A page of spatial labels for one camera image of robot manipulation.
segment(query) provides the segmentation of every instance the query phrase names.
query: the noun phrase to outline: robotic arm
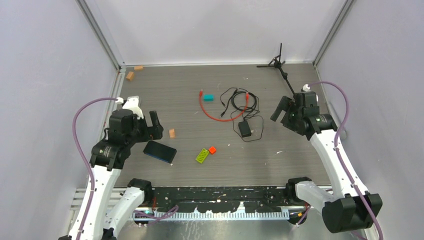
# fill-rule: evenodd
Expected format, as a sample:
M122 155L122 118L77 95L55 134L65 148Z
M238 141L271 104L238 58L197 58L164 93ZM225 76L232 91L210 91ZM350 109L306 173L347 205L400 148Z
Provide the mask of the robotic arm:
M331 115L320 114L317 101L317 95L313 91L295 93L293 99L283 96L270 119L275 122L284 111L282 125L306 136L322 160L333 194L316 186L308 177L299 177L288 180L285 195L292 203L305 201L316 208L331 233L370 228L373 225L370 214L351 184L334 148L337 126ZM343 162L354 178L360 194L377 216L383 205L380 195L369 193L353 169L340 139L337 143Z
M124 103L122 98L119 98L118 102ZM162 138L164 128L159 123L156 111L149 113L152 126L147 126L139 107L138 96L129 97L122 109L113 111L109 118L107 138L105 135L91 150L90 165L94 179L90 181L95 181L92 198L90 198L91 191L87 190L76 222L69 234L60 237L59 240L116 240L134 209L152 200L152 184L134 178L129 182L120 201L107 214L112 189L121 174L125 160L130 156L131 147L136 143ZM85 215L89 202L90 209ZM83 230L79 231L84 218Z

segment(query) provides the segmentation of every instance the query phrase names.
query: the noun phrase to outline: teal block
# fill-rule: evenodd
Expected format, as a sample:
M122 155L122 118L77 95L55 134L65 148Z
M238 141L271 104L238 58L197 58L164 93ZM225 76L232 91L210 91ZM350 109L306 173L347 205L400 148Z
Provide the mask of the teal block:
M214 100L214 95L212 94L205 94L203 96L203 101L205 102L212 102Z

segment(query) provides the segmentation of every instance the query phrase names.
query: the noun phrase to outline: orange block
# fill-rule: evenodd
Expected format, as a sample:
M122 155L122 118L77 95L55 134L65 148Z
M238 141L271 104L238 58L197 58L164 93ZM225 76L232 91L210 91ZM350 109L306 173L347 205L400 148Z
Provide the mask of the orange block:
M217 149L214 147L214 146L211 146L210 148L209 148L209 152L210 152L210 154L214 154L214 153L216 153L217 152Z
M143 69L144 69L144 67L142 65L134 67L134 71L141 71Z
M169 130L169 138L174 139L175 138L175 129L172 128Z
M134 72L133 72L133 71L130 71L130 72L126 75L126 79L127 79L128 81L132 81L132 80L134 79L134 76L135 76Z

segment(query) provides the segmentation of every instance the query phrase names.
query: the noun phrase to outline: white wall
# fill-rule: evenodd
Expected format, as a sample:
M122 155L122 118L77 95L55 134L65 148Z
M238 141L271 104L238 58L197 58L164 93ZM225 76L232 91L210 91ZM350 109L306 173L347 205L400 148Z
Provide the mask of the white wall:
M127 65L312 61L344 0L95 0Z
M424 210L424 4L356 1L318 69L346 91L343 142L352 165L383 207L385 240L422 239ZM341 95L326 87L339 116Z
M2 1L0 43L1 238L58 239L87 174L73 116L111 94L116 71L73 0ZM87 155L105 112L100 103L80 116Z

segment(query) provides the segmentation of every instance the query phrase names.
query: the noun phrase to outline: wooden block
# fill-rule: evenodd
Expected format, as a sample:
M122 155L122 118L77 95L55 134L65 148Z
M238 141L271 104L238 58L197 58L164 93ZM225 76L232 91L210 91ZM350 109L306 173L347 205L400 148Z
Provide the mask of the wooden block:
M169 138L174 139L175 138L175 129L172 128L169 130Z
M140 66L135 66L134 67L134 71L141 71L141 70L143 70L143 65L140 65Z
M130 71L127 75L126 75L126 79L128 80L128 81L132 81L133 79L134 79L134 72L133 71Z

